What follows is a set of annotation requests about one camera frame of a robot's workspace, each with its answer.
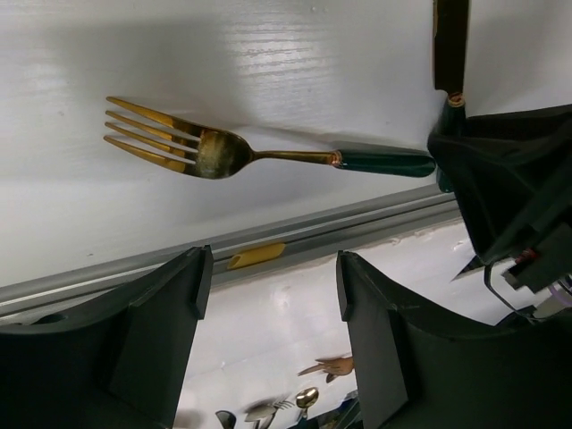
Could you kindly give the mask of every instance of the gold fork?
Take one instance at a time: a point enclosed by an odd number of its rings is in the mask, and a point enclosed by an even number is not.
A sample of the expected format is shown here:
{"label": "gold fork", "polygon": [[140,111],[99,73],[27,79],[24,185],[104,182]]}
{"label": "gold fork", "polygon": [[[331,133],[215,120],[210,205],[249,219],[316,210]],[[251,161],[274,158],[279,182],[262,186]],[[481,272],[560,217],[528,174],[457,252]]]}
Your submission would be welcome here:
{"label": "gold fork", "polygon": [[172,133],[165,128],[152,127],[108,110],[105,113],[115,120],[143,130],[161,140],[151,139],[131,130],[126,130],[111,122],[106,122],[106,127],[154,147],[162,154],[159,155],[133,146],[111,136],[104,136],[105,141],[150,163],[161,165],[174,172],[204,179],[230,177],[248,164],[265,158],[288,159],[304,163],[331,165],[342,170],[409,177],[425,177],[435,169],[435,162],[429,155],[407,149],[392,148],[388,150],[373,147],[374,149],[371,151],[294,152],[272,150],[255,152],[245,139],[233,132],[185,121],[176,116],[163,114],[142,105],[135,105],[117,97],[108,97],[107,101],[179,132]]}

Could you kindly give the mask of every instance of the green fork handle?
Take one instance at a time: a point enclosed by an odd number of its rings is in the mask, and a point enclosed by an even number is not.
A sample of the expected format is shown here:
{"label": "green fork handle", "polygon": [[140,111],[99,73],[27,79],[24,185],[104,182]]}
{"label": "green fork handle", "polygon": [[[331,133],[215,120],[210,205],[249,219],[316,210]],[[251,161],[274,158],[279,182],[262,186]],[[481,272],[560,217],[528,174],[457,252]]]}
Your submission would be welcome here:
{"label": "green fork handle", "polygon": [[426,177],[435,170],[435,161],[426,154],[399,150],[338,150],[334,165],[352,172],[375,172],[394,176]]}

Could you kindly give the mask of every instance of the fork head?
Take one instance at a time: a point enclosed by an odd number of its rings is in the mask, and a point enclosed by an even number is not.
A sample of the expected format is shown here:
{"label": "fork head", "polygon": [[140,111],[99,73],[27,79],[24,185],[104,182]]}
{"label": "fork head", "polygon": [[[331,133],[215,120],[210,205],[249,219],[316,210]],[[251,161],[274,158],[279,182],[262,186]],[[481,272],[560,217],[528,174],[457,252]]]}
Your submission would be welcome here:
{"label": "fork head", "polygon": [[294,404],[291,403],[289,400],[281,400],[280,402],[274,402],[274,404],[272,405],[273,407],[278,409],[287,409],[294,407]]}
{"label": "fork head", "polygon": [[128,130],[112,122],[105,123],[107,128],[148,145],[156,149],[156,152],[109,135],[104,136],[104,140],[150,163],[204,179],[224,179],[254,161],[255,155],[248,142],[237,134],[189,122],[120,98],[108,97],[107,101],[163,125],[156,127],[116,112],[105,112],[116,121],[146,134]]}

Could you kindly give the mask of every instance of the cutlery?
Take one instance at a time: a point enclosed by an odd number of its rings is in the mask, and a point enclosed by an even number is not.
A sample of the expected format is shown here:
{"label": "cutlery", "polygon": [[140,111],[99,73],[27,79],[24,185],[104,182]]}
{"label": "cutlery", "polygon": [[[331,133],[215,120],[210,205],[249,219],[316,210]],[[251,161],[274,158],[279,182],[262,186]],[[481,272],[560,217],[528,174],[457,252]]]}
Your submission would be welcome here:
{"label": "cutlery", "polygon": [[158,122],[163,127],[157,128],[108,110],[105,113],[115,120],[160,139],[151,139],[111,122],[106,122],[106,127],[149,145],[157,149],[159,153],[133,146],[108,135],[104,136],[105,141],[150,163],[203,179],[224,179],[236,174],[254,161],[267,158],[324,164],[354,172],[375,172],[408,177],[425,177],[435,168],[434,160],[429,155],[410,149],[372,146],[371,150],[255,152],[244,138],[233,132],[189,122],[117,97],[108,97],[107,101],[147,120]]}
{"label": "cutlery", "polygon": [[[465,59],[470,0],[433,0],[433,85],[447,93],[435,132],[460,135],[465,127]],[[449,179],[437,168],[442,192],[452,192]]]}
{"label": "cutlery", "polygon": [[300,414],[298,417],[299,424],[305,425],[307,421],[307,410],[318,401],[319,396],[320,392],[317,387],[304,389],[296,395],[296,406],[300,408]]}
{"label": "cutlery", "polygon": [[327,373],[325,381],[333,382],[340,375],[348,375],[354,370],[353,357],[337,357],[335,359],[316,359],[317,365],[311,366],[298,373],[298,376],[324,371]]}
{"label": "cutlery", "polygon": [[234,429],[236,425],[236,416],[233,415],[230,411],[217,411],[216,416],[218,417],[219,422],[223,426],[223,429]]}
{"label": "cutlery", "polygon": [[[255,405],[254,407],[248,410],[247,416],[244,419],[245,422],[254,422],[254,429],[268,429],[272,424],[274,418],[276,417],[276,413],[279,409],[288,409],[294,407],[288,400],[281,400],[279,402],[274,402],[274,404],[259,404]],[[260,421],[264,420],[265,422],[260,427]]]}

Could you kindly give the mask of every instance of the spoon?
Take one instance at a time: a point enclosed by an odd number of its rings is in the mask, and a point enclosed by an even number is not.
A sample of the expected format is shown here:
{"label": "spoon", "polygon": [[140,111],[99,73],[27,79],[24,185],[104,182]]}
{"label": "spoon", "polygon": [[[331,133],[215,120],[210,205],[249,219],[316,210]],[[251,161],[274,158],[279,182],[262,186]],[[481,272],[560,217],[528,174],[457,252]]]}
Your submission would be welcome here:
{"label": "spoon", "polygon": [[307,409],[312,407],[320,396],[320,392],[317,387],[310,387],[304,389],[296,395],[296,406],[301,409],[298,421],[307,420]]}

